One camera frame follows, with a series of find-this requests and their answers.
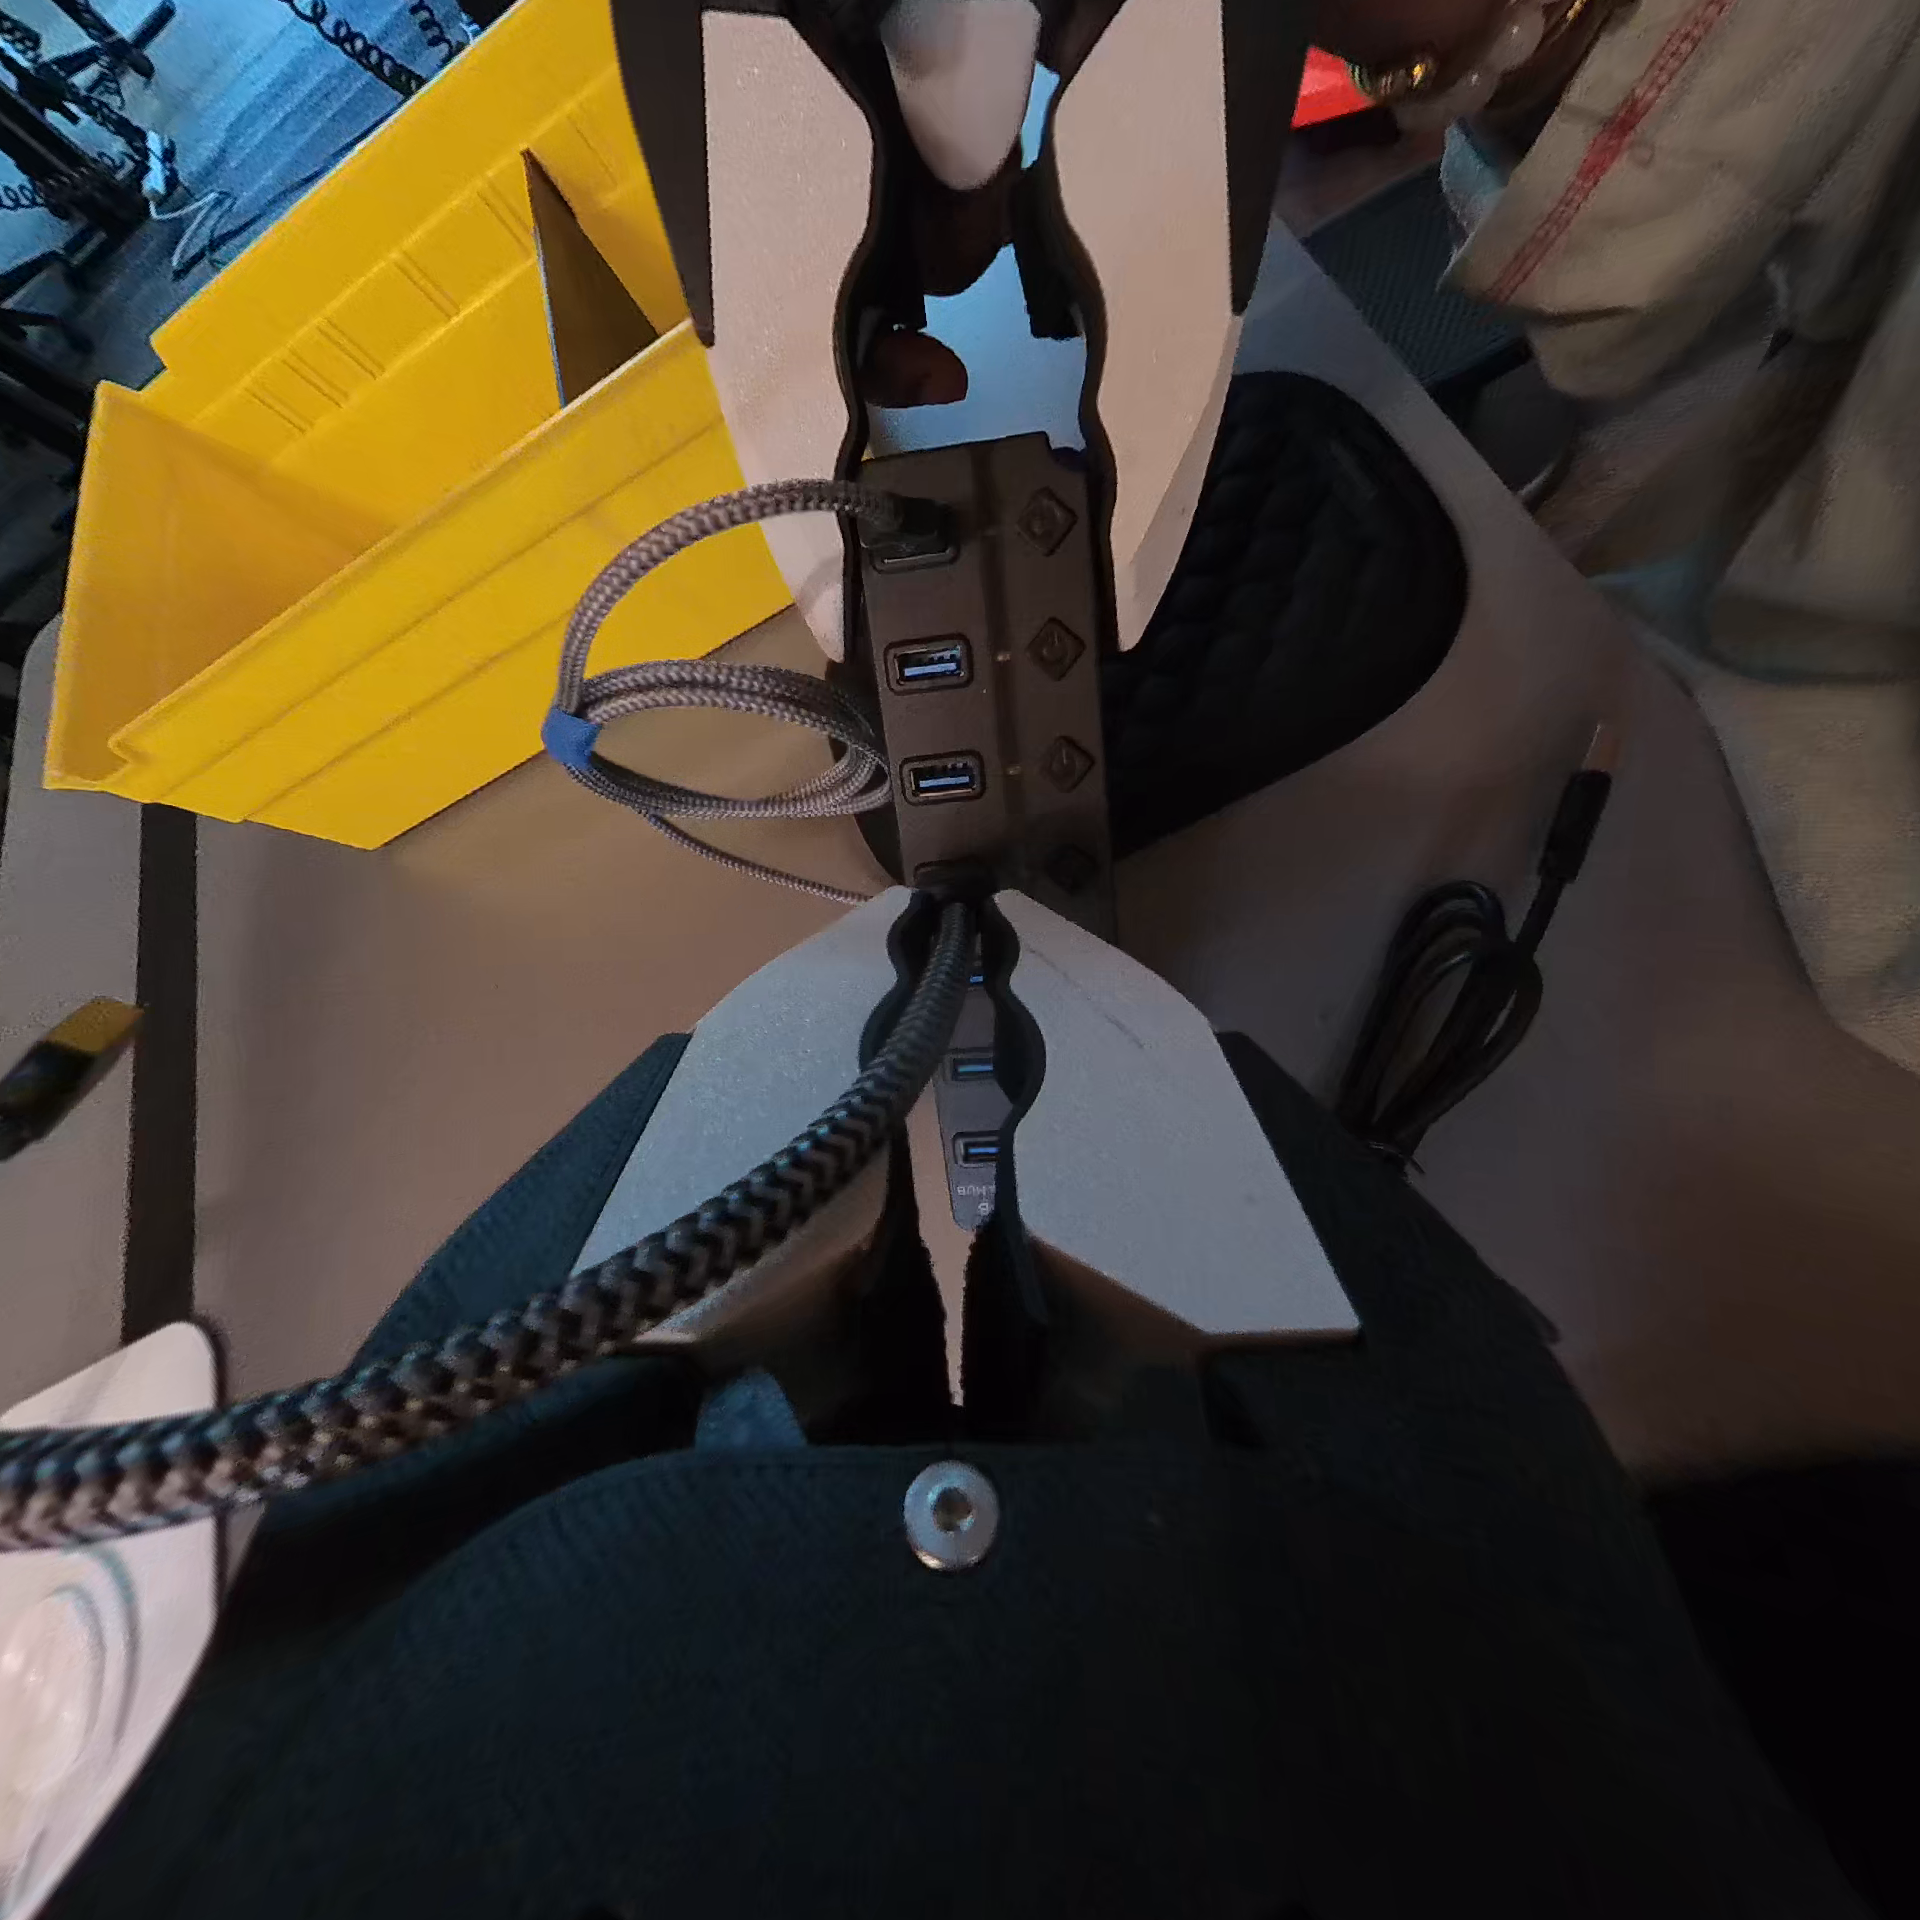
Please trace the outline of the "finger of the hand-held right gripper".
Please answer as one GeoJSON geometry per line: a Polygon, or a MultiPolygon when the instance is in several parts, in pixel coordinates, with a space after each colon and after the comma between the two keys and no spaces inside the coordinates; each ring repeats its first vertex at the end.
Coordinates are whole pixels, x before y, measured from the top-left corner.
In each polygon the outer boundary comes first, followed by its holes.
{"type": "Polygon", "coordinates": [[[1060,4],[1044,167],[1087,314],[1114,644],[1138,650],[1209,487],[1263,257],[1263,4],[1060,4]]]}
{"type": "Polygon", "coordinates": [[[743,487],[862,481],[851,271],[877,226],[884,4],[704,4],[709,379],[743,487]]]}

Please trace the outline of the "dark grey mat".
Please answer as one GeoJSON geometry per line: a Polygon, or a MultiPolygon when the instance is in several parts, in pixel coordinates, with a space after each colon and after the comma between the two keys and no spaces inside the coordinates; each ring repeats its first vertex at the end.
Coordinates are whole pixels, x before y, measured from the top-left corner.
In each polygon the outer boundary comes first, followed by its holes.
{"type": "Polygon", "coordinates": [[[1301,248],[1455,422],[1475,420],[1483,385],[1523,374],[1523,327],[1447,284],[1460,220],[1441,167],[1382,182],[1301,248]]]}

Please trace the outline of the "black metal table frame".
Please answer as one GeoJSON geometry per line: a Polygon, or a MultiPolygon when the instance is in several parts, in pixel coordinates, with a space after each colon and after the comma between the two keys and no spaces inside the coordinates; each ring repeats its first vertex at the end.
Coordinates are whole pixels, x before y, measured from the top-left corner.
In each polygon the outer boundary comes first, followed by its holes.
{"type": "Polygon", "coordinates": [[[179,142],[126,114],[126,80],[155,80],[155,42],[179,4],[155,4],[120,29],[103,4],[60,0],[84,29],[79,52],[53,52],[11,4],[0,10],[0,149],[20,170],[4,211],[64,220],[64,243],[0,271],[4,344],[94,344],[64,310],[27,310],[41,275],[91,290],[94,271],[179,195],[179,142]]]}

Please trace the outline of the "black multi-port usb hub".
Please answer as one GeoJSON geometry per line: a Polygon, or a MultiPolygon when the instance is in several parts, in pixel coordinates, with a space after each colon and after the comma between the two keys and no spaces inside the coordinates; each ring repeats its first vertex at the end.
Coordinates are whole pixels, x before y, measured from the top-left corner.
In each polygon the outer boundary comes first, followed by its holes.
{"type": "Polygon", "coordinates": [[[1114,971],[1114,801],[1098,665],[1114,644],[1091,475],[1044,427],[866,461],[900,503],[851,535],[851,637],[877,689],[900,869],[975,896],[975,984],[937,1065],[949,1194],[1024,1244],[1069,1094],[1044,1094],[1053,971],[1114,971]]]}

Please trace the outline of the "yellow plastic bin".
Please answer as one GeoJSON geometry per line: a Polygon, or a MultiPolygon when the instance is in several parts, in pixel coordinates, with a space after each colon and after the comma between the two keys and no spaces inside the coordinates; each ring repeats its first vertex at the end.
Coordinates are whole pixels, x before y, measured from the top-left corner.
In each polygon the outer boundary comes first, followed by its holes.
{"type": "Polygon", "coordinates": [[[611,4],[511,4],[103,385],[43,790],[390,844],[543,749],[561,634],[743,487],[611,4]],[[522,161],[657,325],[561,413],[522,161]]]}

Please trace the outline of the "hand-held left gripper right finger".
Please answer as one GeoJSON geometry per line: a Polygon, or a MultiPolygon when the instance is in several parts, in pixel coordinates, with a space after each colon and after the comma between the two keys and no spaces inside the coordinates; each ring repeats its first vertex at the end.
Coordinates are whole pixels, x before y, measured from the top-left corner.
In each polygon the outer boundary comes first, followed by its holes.
{"type": "Polygon", "coordinates": [[[999,890],[1024,1040],[999,1197],[1044,1340],[1357,1340],[1214,1026],[1146,960],[999,890]]]}

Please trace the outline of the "black and yellow tool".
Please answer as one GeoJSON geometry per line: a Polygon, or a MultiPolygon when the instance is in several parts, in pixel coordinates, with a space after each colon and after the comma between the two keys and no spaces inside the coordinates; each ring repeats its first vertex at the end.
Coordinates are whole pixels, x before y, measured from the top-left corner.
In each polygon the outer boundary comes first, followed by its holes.
{"type": "Polygon", "coordinates": [[[139,1002],[91,996],[0,1076],[0,1162],[43,1142],[135,1051],[139,1002]]]}

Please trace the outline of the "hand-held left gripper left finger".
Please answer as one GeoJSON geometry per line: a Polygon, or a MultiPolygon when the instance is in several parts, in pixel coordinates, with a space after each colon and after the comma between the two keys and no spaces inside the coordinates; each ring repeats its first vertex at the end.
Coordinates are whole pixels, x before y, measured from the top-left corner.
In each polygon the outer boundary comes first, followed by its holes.
{"type": "MultiPolygon", "coordinates": [[[[890,930],[910,890],[877,890],[730,984],[670,1065],[574,1271],[665,1230],[817,1124],[862,1076],[862,1037],[900,984],[890,930]]],[[[890,1154],[799,1228],[721,1295],[641,1335],[641,1352],[751,1352],[825,1328],[877,1253],[890,1154]]]]}

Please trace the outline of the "black quilted pad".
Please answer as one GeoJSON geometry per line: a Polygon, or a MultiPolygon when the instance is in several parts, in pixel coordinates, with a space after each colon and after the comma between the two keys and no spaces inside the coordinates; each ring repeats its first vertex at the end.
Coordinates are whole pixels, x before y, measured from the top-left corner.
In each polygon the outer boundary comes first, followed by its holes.
{"type": "Polygon", "coordinates": [[[1447,665],[1466,593],[1447,502],[1357,401],[1239,374],[1165,606],[1098,665],[1114,853],[1382,729],[1447,665]]]}

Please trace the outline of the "cardboard bin divider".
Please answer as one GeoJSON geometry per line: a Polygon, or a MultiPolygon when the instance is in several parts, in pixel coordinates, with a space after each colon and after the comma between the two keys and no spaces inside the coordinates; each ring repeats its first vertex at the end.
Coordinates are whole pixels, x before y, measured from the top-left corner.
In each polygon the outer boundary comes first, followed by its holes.
{"type": "Polygon", "coordinates": [[[536,226],[536,271],[543,271],[543,325],[551,325],[551,367],[555,401],[574,407],[646,348],[657,348],[657,325],[641,310],[625,275],[585,243],[574,201],[555,192],[536,149],[522,161],[522,195],[536,226]]]}

